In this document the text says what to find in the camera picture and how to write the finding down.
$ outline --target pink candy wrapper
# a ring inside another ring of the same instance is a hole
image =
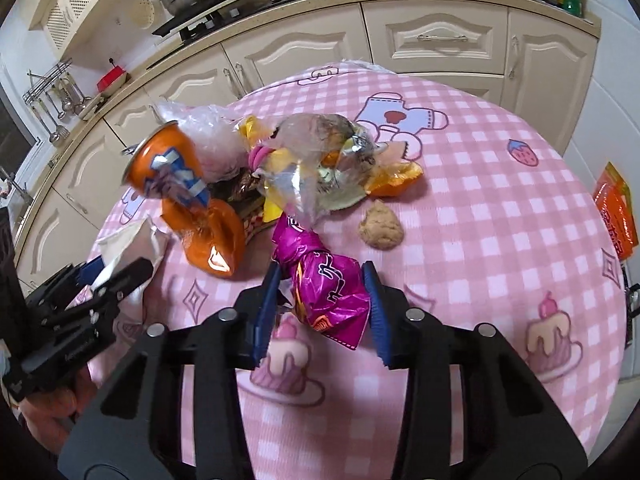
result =
[[[369,294],[360,264],[353,258],[331,254],[313,231],[286,215],[273,232],[274,259],[283,278],[292,278],[295,313],[329,339],[355,350],[369,319]]]

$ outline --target white tissue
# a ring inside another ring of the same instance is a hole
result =
[[[144,321],[142,296],[162,263],[170,238],[171,236],[158,229],[150,218],[145,218],[130,222],[114,234],[98,240],[104,269],[92,284],[92,292],[138,258],[146,258],[154,266],[151,279],[140,285],[120,302],[121,312],[130,319],[142,323]]]

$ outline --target gas stove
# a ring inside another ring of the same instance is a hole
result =
[[[148,69],[222,27],[293,1],[296,0],[203,0],[174,16],[153,32],[154,35],[162,38],[179,34],[181,43],[169,54],[150,65]]]

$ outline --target table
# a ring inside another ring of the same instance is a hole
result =
[[[497,326],[590,450],[622,360],[620,265],[590,194],[530,126],[453,88],[349,63],[271,84],[230,108],[260,117],[338,113],[358,120],[379,140],[407,140],[408,155],[423,166],[426,178],[386,201],[404,225],[403,243],[381,252],[359,239],[357,226],[369,201],[323,219],[316,231],[334,253],[372,260],[385,283],[403,288],[445,324]],[[158,201],[129,190],[98,237],[144,216],[167,230],[159,215]],[[91,363],[94,379],[102,380],[141,323],[192,326],[257,285],[273,250],[270,235],[263,232],[250,242],[251,257],[231,280],[191,267],[174,236],[145,293],[142,319],[121,314],[118,343]],[[91,257],[96,254],[94,248]],[[303,394],[274,401],[239,376],[257,478],[388,478],[405,373],[383,367],[368,332],[353,352],[306,328],[298,331],[310,349]],[[186,462],[193,461],[191,379],[187,373],[182,408]],[[452,385],[452,460],[458,462],[462,400],[455,374]]]

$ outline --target orange soda can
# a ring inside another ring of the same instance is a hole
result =
[[[143,196],[170,198],[194,212],[205,210],[209,204],[209,190],[195,147],[177,121],[163,124],[140,142],[124,170],[122,183],[130,184]]]

